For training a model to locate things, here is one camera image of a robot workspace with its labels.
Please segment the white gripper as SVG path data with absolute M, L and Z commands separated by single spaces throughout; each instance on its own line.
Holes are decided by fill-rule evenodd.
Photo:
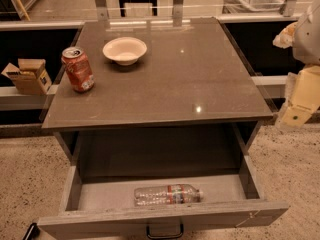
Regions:
M 297 23 L 290 23 L 273 40 L 273 45 L 282 49 L 292 44 L 295 59 L 315 65 L 288 74 L 278 128 L 301 127 L 320 107 L 320 0 L 314 0 Z

